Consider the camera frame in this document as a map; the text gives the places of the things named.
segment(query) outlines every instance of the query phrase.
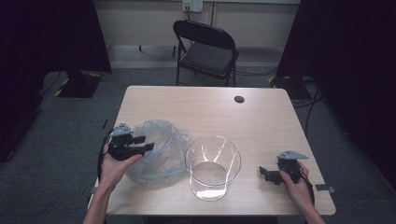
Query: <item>black cable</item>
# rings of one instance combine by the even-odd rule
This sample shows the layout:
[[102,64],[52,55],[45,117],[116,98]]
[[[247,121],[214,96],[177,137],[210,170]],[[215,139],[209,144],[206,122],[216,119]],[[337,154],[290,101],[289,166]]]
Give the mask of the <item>black cable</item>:
[[110,136],[110,134],[114,131],[114,129],[111,129],[110,131],[107,132],[106,137],[103,139],[102,145],[100,147],[99,155],[98,155],[98,164],[97,164],[97,175],[98,175],[98,181],[100,183],[100,177],[102,175],[102,162],[103,162],[103,157],[106,155],[106,153],[103,153],[103,148],[105,147],[107,138]]
[[305,181],[305,184],[308,187],[312,204],[315,205],[314,186],[311,184],[311,182],[309,181],[308,176],[306,176],[306,174],[304,174],[303,172],[301,172],[301,174],[302,174],[301,178]]
[[[324,99],[324,96],[320,96],[317,100],[315,100],[315,103],[318,102],[318,101],[321,101],[323,99]],[[300,103],[297,103],[297,104],[293,105],[293,108],[297,109],[297,108],[305,107],[305,106],[308,106],[308,105],[312,105],[312,103],[314,103],[314,100],[303,100]]]
[[44,95],[45,93],[47,93],[47,91],[49,91],[55,85],[55,83],[59,80],[59,77],[61,76],[61,72],[62,71],[59,71],[58,77],[55,79],[55,81],[46,90],[39,93],[40,95]]
[[264,72],[264,73],[249,73],[249,72],[242,72],[242,71],[235,71],[237,75],[239,76],[247,76],[247,77],[260,77],[260,76],[268,76],[271,75],[273,73],[275,73],[277,71],[277,68],[270,70],[268,72]]
[[318,92],[319,92],[319,85],[317,85],[317,92],[315,93],[314,99],[312,100],[311,107],[309,107],[308,114],[306,115],[306,120],[305,120],[305,137],[308,137],[308,121],[309,121],[309,116],[311,115],[312,108],[314,107],[315,102],[317,101],[318,97]]
[[306,95],[305,95],[305,92],[306,92],[305,84],[302,82],[300,86],[301,86],[301,92],[303,93],[304,99],[305,100],[309,100],[309,99],[306,98]]
[[215,2],[212,2],[212,18],[210,19],[210,25],[213,26],[213,18],[215,18]]
[[190,21],[190,7],[186,7],[187,10],[187,19]]

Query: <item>plastic bag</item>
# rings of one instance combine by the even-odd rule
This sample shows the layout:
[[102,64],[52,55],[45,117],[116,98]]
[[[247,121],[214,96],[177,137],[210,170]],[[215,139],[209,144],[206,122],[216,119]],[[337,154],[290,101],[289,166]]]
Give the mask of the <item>plastic bag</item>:
[[141,185],[152,187],[187,172],[185,153],[190,143],[186,130],[162,119],[147,120],[134,128],[134,136],[146,136],[154,149],[130,166],[126,174]]

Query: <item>forearm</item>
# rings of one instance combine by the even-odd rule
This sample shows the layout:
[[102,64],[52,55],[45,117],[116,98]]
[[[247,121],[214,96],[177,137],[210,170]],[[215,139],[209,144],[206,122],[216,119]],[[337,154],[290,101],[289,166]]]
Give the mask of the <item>forearm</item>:
[[83,224],[101,224],[105,222],[107,205],[111,191],[112,189],[105,185],[101,185],[96,189]]
[[301,207],[300,210],[308,224],[325,224],[323,218],[314,206]]

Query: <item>chair backrest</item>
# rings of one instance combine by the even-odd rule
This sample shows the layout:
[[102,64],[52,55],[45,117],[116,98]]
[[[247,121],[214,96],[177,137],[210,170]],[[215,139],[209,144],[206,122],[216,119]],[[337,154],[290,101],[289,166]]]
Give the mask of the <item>chair backrest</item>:
[[185,20],[176,21],[173,28],[178,41],[181,43],[180,37],[183,37],[222,49],[235,49],[233,38],[220,28],[197,21]]

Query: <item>person's left hand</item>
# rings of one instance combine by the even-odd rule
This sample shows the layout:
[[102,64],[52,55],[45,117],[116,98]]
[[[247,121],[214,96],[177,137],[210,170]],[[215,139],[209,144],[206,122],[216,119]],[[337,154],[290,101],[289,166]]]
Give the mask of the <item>person's left hand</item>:
[[143,158],[142,155],[134,155],[128,160],[117,161],[107,153],[108,145],[105,145],[103,153],[105,154],[102,162],[102,174],[100,178],[100,185],[106,185],[111,191],[120,182],[122,176],[125,174],[129,166],[136,163]]

